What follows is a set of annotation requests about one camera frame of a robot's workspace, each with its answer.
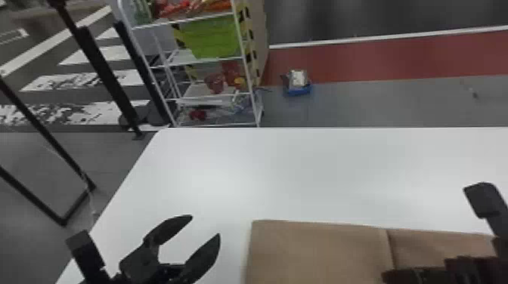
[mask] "blue container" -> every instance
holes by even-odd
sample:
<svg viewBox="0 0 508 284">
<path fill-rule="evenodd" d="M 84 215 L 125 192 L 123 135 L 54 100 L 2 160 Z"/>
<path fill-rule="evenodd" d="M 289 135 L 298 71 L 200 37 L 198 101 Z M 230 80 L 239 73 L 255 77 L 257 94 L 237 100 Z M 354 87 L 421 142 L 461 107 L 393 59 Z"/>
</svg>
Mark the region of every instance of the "blue container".
<svg viewBox="0 0 508 284">
<path fill-rule="evenodd" d="M 305 87 L 302 87 L 302 88 L 293 89 L 291 91 L 289 91 L 287 89 L 287 87 L 284 86 L 284 91 L 290 97 L 298 97 L 298 96 L 302 96 L 304 94 L 310 94 L 312 91 L 312 84 L 306 85 Z"/>
</svg>

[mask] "red floor stripe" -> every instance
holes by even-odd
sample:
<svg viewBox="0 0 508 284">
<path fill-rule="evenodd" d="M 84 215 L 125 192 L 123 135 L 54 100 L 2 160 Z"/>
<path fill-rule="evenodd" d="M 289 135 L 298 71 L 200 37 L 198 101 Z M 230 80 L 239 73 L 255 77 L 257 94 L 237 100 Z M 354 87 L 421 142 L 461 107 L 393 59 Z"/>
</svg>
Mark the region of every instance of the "red floor stripe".
<svg viewBox="0 0 508 284">
<path fill-rule="evenodd" d="M 508 74 L 508 32 L 270 50 L 263 85 L 290 69 L 316 83 Z"/>
</svg>

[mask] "white table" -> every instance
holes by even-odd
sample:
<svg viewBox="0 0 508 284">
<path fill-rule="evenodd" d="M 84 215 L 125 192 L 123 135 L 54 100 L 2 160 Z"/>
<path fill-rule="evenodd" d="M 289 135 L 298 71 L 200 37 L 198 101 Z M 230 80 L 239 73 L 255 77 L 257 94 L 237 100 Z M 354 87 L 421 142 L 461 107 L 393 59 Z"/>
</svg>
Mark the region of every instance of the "white table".
<svg viewBox="0 0 508 284">
<path fill-rule="evenodd" d="M 91 232 L 110 275 L 159 222 L 194 220 L 161 249 L 184 261 L 214 233 L 199 283 L 242 283 L 253 220 L 490 233 L 463 187 L 508 197 L 508 128 L 168 129 L 157 134 Z M 71 262 L 58 283 L 82 279 Z"/>
</svg>

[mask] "black metal pole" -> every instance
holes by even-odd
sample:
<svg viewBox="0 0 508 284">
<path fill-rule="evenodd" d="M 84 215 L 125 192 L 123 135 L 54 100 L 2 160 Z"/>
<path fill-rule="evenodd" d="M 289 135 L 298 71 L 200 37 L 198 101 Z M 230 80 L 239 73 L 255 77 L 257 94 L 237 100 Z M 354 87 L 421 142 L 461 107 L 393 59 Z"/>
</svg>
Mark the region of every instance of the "black metal pole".
<svg viewBox="0 0 508 284">
<path fill-rule="evenodd" d="M 62 18 L 62 21 L 73 34 L 79 47 L 83 50 L 83 53 L 88 58 L 88 61 L 94 67 L 95 71 L 97 71 L 99 78 L 124 115 L 127 123 L 134 131 L 136 138 L 143 139 L 144 134 L 138 127 L 138 114 L 127 97 L 127 94 L 123 91 L 122 86 L 118 83 L 118 80 L 116 80 L 113 71 L 107 64 L 107 61 L 97 46 L 97 43 L 95 43 L 90 30 L 88 30 L 86 26 L 76 26 L 72 17 L 69 15 L 69 12 L 65 8 L 66 2 L 64 0 L 48 0 L 48 3 L 57 10 L 58 14 Z"/>
<path fill-rule="evenodd" d="M 132 106 L 131 101 L 127 97 L 127 94 L 123 91 L 122 86 L 116 80 L 115 74 L 107 64 L 104 55 L 94 41 L 94 37 L 91 35 L 90 30 L 81 26 L 77 29 L 76 34 L 78 36 L 77 41 L 85 53 L 86 57 L 90 61 L 90 64 L 94 67 L 104 83 L 106 89 L 110 92 L 111 97 L 115 100 L 116 105 L 122 111 L 125 119 L 129 126 L 134 130 L 136 137 L 143 137 L 143 132 L 138 127 L 139 118 L 135 108 Z"/>
<path fill-rule="evenodd" d="M 136 66 L 136 69 L 138 70 L 141 79 L 143 79 L 143 83 L 145 87 L 147 87 L 148 93 L 152 98 L 153 104 L 155 105 L 157 112 L 159 113 L 163 121 L 168 123 L 169 115 L 167 113 L 166 108 L 164 107 L 164 104 L 166 102 L 161 99 L 161 97 L 157 93 L 157 90 L 153 86 L 152 80 L 148 73 L 149 70 L 144 65 L 143 59 L 141 58 L 140 54 L 136 51 L 136 48 L 132 44 L 132 40 L 129 37 L 129 33 L 127 32 L 125 24 L 121 20 L 119 20 L 116 23 L 114 23 L 113 26 L 115 27 L 116 32 L 122 39 L 123 45 L 125 46 L 125 49 L 127 49 L 127 52 L 129 53 L 132 61 L 134 62 L 134 65 Z"/>
<path fill-rule="evenodd" d="M 58 143 L 53 137 L 51 132 L 33 115 L 33 113 L 26 107 L 23 101 L 5 84 L 4 80 L 0 78 L 0 90 L 5 96 L 16 106 L 16 108 L 22 112 L 22 114 L 30 121 L 34 128 L 46 139 L 48 143 L 57 151 L 58 155 L 65 160 L 65 162 L 74 170 L 74 172 L 88 185 L 89 190 L 96 188 L 94 182 L 88 177 L 88 175 L 79 167 L 74 161 L 73 157 Z"/>
<path fill-rule="evenodd" d="M 0 165 L 0 177 L 2 177 L 8 184 L 10 184 L 17 192 L 21 193 L 21 195 L 25 196 L 33 205 L 37 206 L 41 211 L 43 211 L 49 218 L 53 219 L 57 224 L 65 227 L 67 225 L 67 220 L 64 220 L 62 217 L 58 216 L 51 208 L 49 208 L 42 200 L 40 200 L 37 196 L 35 196 L 30 190 L 28 190 L 21 182 L 19 182 L 15 177 L 9 174 L 1 165 Z"/>
</svg>

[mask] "tan cushion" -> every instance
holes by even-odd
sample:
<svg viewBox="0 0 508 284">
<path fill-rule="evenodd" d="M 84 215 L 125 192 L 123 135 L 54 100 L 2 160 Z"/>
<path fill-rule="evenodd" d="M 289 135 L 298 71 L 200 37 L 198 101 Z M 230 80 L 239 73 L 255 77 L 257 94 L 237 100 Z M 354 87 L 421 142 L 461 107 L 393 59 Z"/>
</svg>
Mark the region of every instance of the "tan cushion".
<svg viewBox="0 0 508 284">
<path fill-rule="evenodd" d="M 444 266 L 459 255 L 493 256 L 492 236 L 481 234 L 387 230 L 397 268 Z"/>
<path fill-rule="evenodd" d="M 246 284 L 382 283 L 391 257 L 383 229 L 255 221 Z"/>
</svg>

